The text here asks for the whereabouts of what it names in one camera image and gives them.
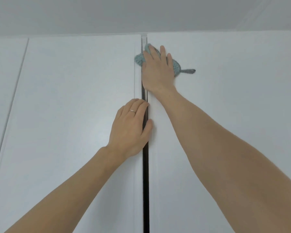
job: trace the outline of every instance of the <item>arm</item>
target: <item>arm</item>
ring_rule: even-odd
[[[63,184],[48,194],[6,233],[73,232],[81,217],[112,173],[148,142],[152,121],[142,122],[148,103],[133,99],[119,109],[109,143]]]
[[[162,60],[153,48],[144,55],[143,86],[165,108],[195,174],[233,230],[291,232],[291,180],[177,92],[163,46]]]

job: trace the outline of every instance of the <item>white cabinet door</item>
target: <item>white cabinet door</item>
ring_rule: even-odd
[[[183,69],[178,91],[291,178],[291,31],[152,33]],[[149,142],[151,232],[233,232],[194,174],[160,103]]]
[[[0,152],[0,233],[109,141],[141,97],[140,35],[32,38]],[[142,232],[142,155],[107,181],[74,232]]]
[[[0,39],[0,148],[28,39]]]

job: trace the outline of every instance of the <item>hand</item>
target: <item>hand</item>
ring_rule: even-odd
[[[171,54],[168,53],[168,65],[166,61],[166,51],[161,46],[161,58],[153,46],[149,46],[151,54],[144,51],[143,55],[146,63],[142,65],[142,84],[143,87],[152,92],[155,96],[157,93],[169,89],[174,89],[174,71]]]
[[[151,119],[142,130],[143,117],[148,105],[144,100],[132,99],[122,106],[115,116],[107,148],[123,157],[124,161],[138,154],[149,140],[153,128]]]

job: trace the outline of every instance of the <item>microfiber cloth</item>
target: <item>microfiber cloth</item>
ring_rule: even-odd
[[[150,46],[150,45],[151,45],[151,44],[148,43],[148,44],[146,44],[146,46],[145,46],[145,50],[146,50],[149,54],[151,54],[150,49],[149,49],[149,46]],[[159,53],[158,49],[156,49],[156,48],[154,48],[154,49],[156,50],[157,54],[159,55],[159,58],[161,58],[161,53]],[[136,62],[139,66],[142,66],[142,63],[145,62],[145,58],[144,58],[144,56],[143,56],[142,53],[139,54],[139,55],[136,55],[136,56],[135,56],[135,62]],[[194,70],[194,69],[182,70],[180,64],[179,64],[177,61],[175,61],[175,60],[173,59],[172,62],[173,62],[173,70],[174,70],[174,72],[175,72],[175,77],[177,77],[180,73],[194,74],[195,71],[196,71],[196,70]]]

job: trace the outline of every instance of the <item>closet door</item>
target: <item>closet door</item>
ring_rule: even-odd
[[[0,233],[107,145],[141,97],[140,35],[32,38],[0,152]],[[74,232],[142,232],[142,154],[107,181]]]
[[[0,147],[27,39],[0,39]]]
[[[183,69],[177,90],[291,178],[291,31],[152,33]],[[233,232],[196,177],[161,104],[149,142],[151,232]]]

